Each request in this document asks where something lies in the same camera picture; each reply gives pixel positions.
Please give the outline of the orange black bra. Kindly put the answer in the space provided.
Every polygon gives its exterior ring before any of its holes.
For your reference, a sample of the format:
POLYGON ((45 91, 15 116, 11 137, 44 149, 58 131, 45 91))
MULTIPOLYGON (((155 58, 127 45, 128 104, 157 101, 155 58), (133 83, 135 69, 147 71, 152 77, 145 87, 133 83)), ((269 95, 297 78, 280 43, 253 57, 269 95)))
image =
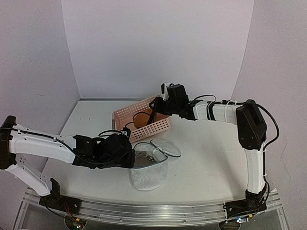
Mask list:
MULTIPOLYGON (((135 129, 139 129, 147 126, 147 121, 149 119, 149 115, 151 113, 151 109, 145 109, 141 112, 136 113, 132 117, 132 121, 128 122, 124 127, 134 127, 135 129)), ((166 115, 158 113, 159 120, 167 118, 166 115)))

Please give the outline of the pink plastic basket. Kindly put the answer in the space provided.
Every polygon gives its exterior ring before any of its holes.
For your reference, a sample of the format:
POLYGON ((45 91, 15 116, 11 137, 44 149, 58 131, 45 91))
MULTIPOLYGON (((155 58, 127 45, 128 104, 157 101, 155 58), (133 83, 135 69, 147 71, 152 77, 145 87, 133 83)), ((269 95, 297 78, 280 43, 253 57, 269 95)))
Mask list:
POLYGON ((159 134, 170 128, 169 116, 156 113, 149 104, 156 97, 150 97, 113 112, 112 122, 114 130, 128 128, 131 131, 130 142, 159 134))

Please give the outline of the white mesh laundry bag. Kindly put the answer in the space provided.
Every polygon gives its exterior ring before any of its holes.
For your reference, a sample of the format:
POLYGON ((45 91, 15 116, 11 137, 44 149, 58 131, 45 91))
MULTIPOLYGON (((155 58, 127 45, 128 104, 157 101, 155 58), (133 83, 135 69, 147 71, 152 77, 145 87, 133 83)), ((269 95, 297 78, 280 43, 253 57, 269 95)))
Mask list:
POLYGON ((151 191, 160 187, 168 173, 168 159, 180 158, 179 148, 168 141, 152 139, 149 142, 139 142, 134 146, 135 151, 146 151, 156 160, 156 163, 130 169, 131 185, 139 191, 151 191))

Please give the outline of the grey bra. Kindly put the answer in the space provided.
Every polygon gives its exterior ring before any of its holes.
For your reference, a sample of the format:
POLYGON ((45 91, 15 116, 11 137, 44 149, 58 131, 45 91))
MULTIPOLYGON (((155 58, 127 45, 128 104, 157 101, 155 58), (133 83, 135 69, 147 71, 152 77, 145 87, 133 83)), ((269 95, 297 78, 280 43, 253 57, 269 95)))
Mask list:
POLYGON ((156 160, 146 151, 135 151, 134 167, 145 167, 156 163, 156 160))

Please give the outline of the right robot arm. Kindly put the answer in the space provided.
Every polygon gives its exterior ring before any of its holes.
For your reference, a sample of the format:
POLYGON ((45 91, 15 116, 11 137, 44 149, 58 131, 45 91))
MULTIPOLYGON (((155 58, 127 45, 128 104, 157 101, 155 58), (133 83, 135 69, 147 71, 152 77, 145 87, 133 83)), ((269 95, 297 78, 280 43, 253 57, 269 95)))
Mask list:
POLYGON ((192 121, 218 121, 236 125, 238 141, 247 158, 247 191, 251 193, 242 200, 241 207, 245 212, 252 212, 260 205, 260 198, 256 194, 260 194, 265 187, 264 152, 269 143, 266 141, 267 124, 261 112, 267 110, 252 99, 245 102, 208 101, 201 95, 190 100, 181 84, 164 83, 161 93, 149 103, 155 113, 178 115, 192 121))

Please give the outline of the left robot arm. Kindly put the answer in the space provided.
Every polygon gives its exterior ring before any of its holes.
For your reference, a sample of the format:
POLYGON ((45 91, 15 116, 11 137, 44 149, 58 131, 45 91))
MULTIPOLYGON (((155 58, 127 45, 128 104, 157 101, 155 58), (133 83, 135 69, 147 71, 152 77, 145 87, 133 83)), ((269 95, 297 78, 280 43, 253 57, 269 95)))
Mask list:
POLYGON ((129 141, 130 130, 107 130, 95 138, 57 136, 25 128, 9 115, 0 127, 0 168, 10 172, 36 193, 45 197, 53 209, 64 205, 58 182, 45 177, 26 160, 26 155, 51 158, 89 169, 134 166, 135 151, 129 141))

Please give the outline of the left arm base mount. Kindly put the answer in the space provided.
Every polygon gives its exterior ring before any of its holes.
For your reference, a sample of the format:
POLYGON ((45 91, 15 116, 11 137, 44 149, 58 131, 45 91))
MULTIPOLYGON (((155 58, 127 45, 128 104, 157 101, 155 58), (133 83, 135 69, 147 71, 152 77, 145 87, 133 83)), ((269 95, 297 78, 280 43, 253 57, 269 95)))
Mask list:
POLYGON ((82 201, 75 197, 62 195, 60 185, 55 179, 51 178, 50 182, 50 193, 46 196, 41 196, 39 204, 50 209, 78 214, 82 201))

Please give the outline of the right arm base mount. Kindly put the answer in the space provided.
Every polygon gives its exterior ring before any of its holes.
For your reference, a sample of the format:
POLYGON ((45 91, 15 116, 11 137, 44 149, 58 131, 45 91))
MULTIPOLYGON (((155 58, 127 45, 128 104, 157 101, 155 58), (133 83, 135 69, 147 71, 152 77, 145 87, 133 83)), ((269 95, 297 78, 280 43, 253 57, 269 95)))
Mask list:
POLYGON ((226 202, 223 209, 226 210, 226 218, 240 218, 250 214, 256 214, 267 209, 266 201, 268 195, 264 197, 267 191, 267 186, 257 194, 245 191, 245 199, 226 202))

